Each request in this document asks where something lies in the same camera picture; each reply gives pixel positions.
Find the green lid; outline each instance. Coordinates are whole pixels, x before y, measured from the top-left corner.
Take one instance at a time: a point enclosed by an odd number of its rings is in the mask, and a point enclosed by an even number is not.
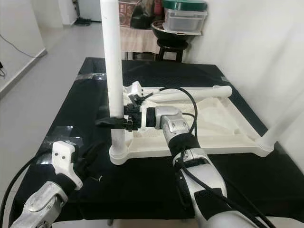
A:
[[[171,10],[205,11],[207,3],[203,0],[163,0],[164,8]]]

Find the gray floor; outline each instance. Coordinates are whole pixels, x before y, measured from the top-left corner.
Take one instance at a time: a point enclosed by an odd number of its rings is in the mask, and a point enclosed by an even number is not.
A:
[[[39,148],[45,134],[64,101],[85,57],[103,57],[101,24],[71,27],[19,82],[0,100],[0,199],[9,181]],[[13,188],[5,213],[4,228]],[[106,228],[105,220],[60,222],[53,228]],[[194,228],[192,219],[179,220],[116,220],[120,228]]]

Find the white pvc pipe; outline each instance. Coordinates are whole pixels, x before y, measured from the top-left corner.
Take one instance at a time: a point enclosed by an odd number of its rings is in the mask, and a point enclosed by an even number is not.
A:
[[[304,92],[286,109],[278,121],[271,126],[256,144],[263,150],[271,152],[281,134],[304,112]]]
[[[123,71],[119,29],[118,0],[100,0],[104,37],[104,57],[107,73],[110,117],[124,117]],[[127,147],[124,129],[112,129],[110,159],[116,165],[126,161]]]
[[[187,89],[187,91],[193,96],[194,100],[202,100],[207,97],[229,97],[232,94],[232,88],[228,85],[214,86],[211,88],[202,88],[200,90]],[[174,90],[174,93],[159,93],[148,98],[149,101],[158,102],[178,102],[188,101],[189,98],[186,94]]]

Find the storage box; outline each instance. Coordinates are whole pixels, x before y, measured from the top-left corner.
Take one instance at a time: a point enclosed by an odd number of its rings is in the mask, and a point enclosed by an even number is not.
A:
[[[207,12],[168,9],[163,27],[168,32],[201,35]]]
[[[136,6],[136,1],[126,2],[119,1],[119,24],[120,26],[129,27],[131,24],[131,17]]]
[[[166,32],[201,35],[207,16],[207,3],[203,0],[164,0]]]

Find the black cable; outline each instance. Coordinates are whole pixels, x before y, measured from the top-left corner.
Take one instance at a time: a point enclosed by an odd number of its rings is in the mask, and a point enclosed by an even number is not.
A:
[[[189,116],[192,116],[193,119],[194,119],[194,115],[191,114],[191,113],[182,113],[183,115],[189,115]],[[194,126],[194,134],[195,134],[195,138],[198,139],[198,126],[197,126],[197,123],[195,123],[195,126]]]
[[[2,74],[0,74],[0,76],[4,77],[5,76],[5,72],[2,69],[0,69],[0,71],[2,72]]]
[[[213,194],[215,197],[218,199],[224,201],[226,204],[228,204],[231,208],[238,210],[240,213],[242,213],[244,216],[246,216],[249,220],[251,220],[254,224],[256,224],[259,228],[267,228],[262,222],[260,222],[256,217],[254,217],[252,214],[250,214],[248,211],[243,209],[241,206],[239,206],[237,203],[231,201],[227,197],[218,194],[215,192],[211,187],[209,187],[207,184],[202,182],[200,179],[198,179],[196,176],[194,176],[187,168],[185,167],[184,164],[184,153],[185,151],[182,150],[180,153],[180,164],[182,167],[182,170],[185,172],[187,176],[189,176],[191,179],[193,179],[195,182],[197,182],[200,186],[202,186],[205,190],[209,191],[211,194]]]
[[[194,98],[191,96],[191,94],[187,90],[185,90],[183,88],[180,88],[180,87],[164,87],[164,88],[161,88],[160,91],[167,90],[167,89],[177,89],[177,90],[180,90],[183,93],[185,93],[190,98],[190,100],[192,101],[193,106],[194,106],[194,120],[193,120],[193,124],[192,124],[192,126],[191,126],[191,128],[189,130],[189,132],[191,133],[193,131],[194,126],[196,125],[196,122],[197,122],[197,119],[198,119],[198,107],[196,106],[196,102],[195,102]]]
[[[7,42],[7,43],[9,43],[10,45],[12,45],[18,52],[21,52],[22,54],[24,54],[24,55],[26,55],[26,56],[28,56],[28,57],[31,57],[31,58],[42,58],[43,56],[45,56],[45,55],[47,54],[47,52],[46,52],[46,53],[44,53],[44,54],[41,55],[41,56],[31,56],[31,55],[25,53],[24,51],[21,51],[21,50],[20,50],[19,48],[17,48],[13,43],[11,43],[11,42],[9,42],[7,39],[5,39],[1,34],[0,34],[0,37],[1,37],[5,42]]]
[[[256,211],[258,216],[270,227],[270,228],[276,228],[274,224],[250,201],[250,199],[247,198],[247,196],[242,193],[241,190],[239,190],[235,184],[229,180],[228,178],[223,177],[224,181],[230,185],[243,199],[252,207],[253,210]]]
[[[3,218],[4,218],[4,210],[5,205],[9,197],[9,193],[14,186],[14,183],[18,179],[18,177],[22,174],[22,172],[32,163],[35,162],[39,157],[41,157],[43,154],[49,153],[49,151],[45,151],[43,153],[37,154],[35,157],[33,157],[31,160],[29,160],[24,166],[21,167],[21,169],[17,172],[17,174],[14,176],[14,178],[9,183],[9,186],[7,187],[5,194],[2,199],[1,207],[0,207],[0,228],[3,228]]]

